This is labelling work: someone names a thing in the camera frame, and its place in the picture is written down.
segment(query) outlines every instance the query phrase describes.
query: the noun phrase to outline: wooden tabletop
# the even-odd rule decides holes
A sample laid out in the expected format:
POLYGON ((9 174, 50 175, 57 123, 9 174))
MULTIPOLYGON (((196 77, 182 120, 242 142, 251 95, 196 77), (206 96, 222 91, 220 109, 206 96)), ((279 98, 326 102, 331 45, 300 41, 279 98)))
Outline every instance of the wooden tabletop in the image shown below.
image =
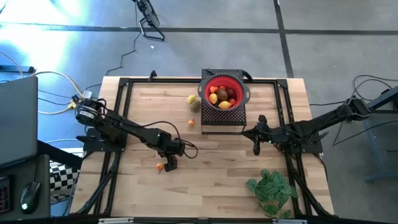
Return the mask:
MULTIPOLYGON (((114 108, 120 77, 104 77, 100 97, 114 108)), ((290 99, 296 121, 311 119, 307 93, 301 78, 287 79, 290 99)), ((278 127, 274 89, 266 84, 249 84, 250 102, 246 104, 248 125, 252 128, 260 114, 264 114, 270 127, 278 127)), ((178 169, 159 172, 156 163, 166 163, 155 150, 129 136, 122 153, 118 180, 113 201, 112 216, 130 217, 224 217, 265 218, 256 198, 246 188, 249 179, 260 180, 260 171, 277 170, 287 176, 284 155, 269 143, 261 144, 260 156, 253 154, 253 143, 243 136, 202 135, 200 113, 194 114, 187 103, 188 95, 197 95, 197 84, 187 83, 135 83, 128 119, 139 124, 166 120, 178 128, 182 139, 199 148, 196 159, 177 157, 178 169), (194 127, 188 120, 194 118, 194 127)), ((124 107, 126 90, 121 100, 124 107)), ((176 132, 168 124, 154 127, 176 132)), ((189 147, 187 154, 194 155, 189 147)), ((77 183, 71 212, 77 211, 89 199, 100 179, 103 152, 95 152, 84 160, 77 183)), ((312 154, 303 155, 308 188, 323 205, 333 213, 328 184, 321 162, 312 154)), ((298 190, 300 208, 304 212, 301 191, 298 190)), ((101 211, 108 198, 104 191, 101 211)), ((283 209, 292 209, 291 199, 283 209)))

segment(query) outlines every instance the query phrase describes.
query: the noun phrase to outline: red colander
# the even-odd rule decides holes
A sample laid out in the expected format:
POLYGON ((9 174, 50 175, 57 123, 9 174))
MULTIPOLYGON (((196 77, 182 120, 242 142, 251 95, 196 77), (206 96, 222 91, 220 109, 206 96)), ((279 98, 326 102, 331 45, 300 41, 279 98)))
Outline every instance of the red colander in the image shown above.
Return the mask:
POLYGON ((200 98, 206 101, 212 108, 218 111, 231 111, 238 108, 240 105, 247 103, 250 100, 250 89, 243 84, 241 80, 232 75, 227 74, 219 74, 212 75, 210 78, 207 78, 200 82, 198 87, 198 95, 200 98), (236 103, 228 109, 221 109, 214 104, 210 103, 209 96, 211 94, 210 87, 211 86, 225 86, 228 88, 232 88, 236 93, 236 103))

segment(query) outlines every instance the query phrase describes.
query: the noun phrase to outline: computer monitor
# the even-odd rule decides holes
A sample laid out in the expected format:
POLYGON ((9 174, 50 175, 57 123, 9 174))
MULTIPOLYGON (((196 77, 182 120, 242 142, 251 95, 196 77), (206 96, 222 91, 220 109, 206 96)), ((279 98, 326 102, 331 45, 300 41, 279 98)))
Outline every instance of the computer monitor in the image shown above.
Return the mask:
POLYGON ((0 167, 37 154, 37 77, 0 84, 0 167))

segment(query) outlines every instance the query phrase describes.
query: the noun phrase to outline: checkered floor mat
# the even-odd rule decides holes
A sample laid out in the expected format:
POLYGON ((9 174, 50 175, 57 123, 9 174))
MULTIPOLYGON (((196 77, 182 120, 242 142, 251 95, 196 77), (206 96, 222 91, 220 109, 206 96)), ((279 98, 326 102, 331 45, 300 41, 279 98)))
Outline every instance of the checkered floor mat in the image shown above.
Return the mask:
POLYGON ((51 166, 50 168, 50 191, 52 197, 60 200, 69 197, 70 191, 65 193, 65 190, 71 189, 73 181, 79 175, 78 169, 68 167, 62 164, 51 166))

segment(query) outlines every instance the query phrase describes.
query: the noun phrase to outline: concrete floor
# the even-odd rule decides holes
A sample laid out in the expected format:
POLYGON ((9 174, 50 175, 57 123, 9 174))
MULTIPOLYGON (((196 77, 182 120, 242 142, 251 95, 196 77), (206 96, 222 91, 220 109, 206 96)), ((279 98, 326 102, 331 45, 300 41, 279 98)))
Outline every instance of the concrete floor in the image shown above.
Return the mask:
MULTIPOLYGON (((152 0, 161 27, 277 29, 272 0, 152 0)), ((287 29, 396 30, 398 2, 393 0, 280 0, 287 29)), ((134 5, 129 0, 9 1, 0 22, 31 22, 80 26, 134 27, 134 5)), ((168 32, 165 42, 140 37, 137 52, 124 58, 124 68, 109 75, 200 75, 202 68, 241 68, 254 77, 287 77, 279 34, 168 32)), ((0 50, 20 65, 56 70, 71 76, 80 89, 100 83, 107 70, 117 67, 120 55, 132 49, 136 32, 42 31, 36 27, 0 29, 0 50)), ((304 78, 311 103, 345 100, 352 80, 360 74, 398 78, 396 35, 287 35, 294 77, 304 78)), ((0 64, 10 64, 0 57, 0 64)), ((0 74, 0 80, 19 78, 0 74)), ((374 98, 385 87, 363 85, 365 97, 374 98)), ((62 77, 42 75, 39 88, 74 95, 62 77)), ((99 88, 93 89, 98 94, 99 88)), ((63 102, 62 98, 39 94, 63 102)), ((62 106, 39 102, 43 111, 62 106)), ((313 116, 334 106, 313 106, 313 116)), ((325 163, 335 213, 344 218, 397 222, 398 181, 363 182, 374 172, 365 134, 332 146, 337 127, 323 140, 325 163)), ((345 124, 339 139, 363 130, 361 123, 345 124)), ((74 138, 83 126, 73 111, 39 115, 39 139, 74 138)), ((78 147, 60 142, 58 147, 78 147)))

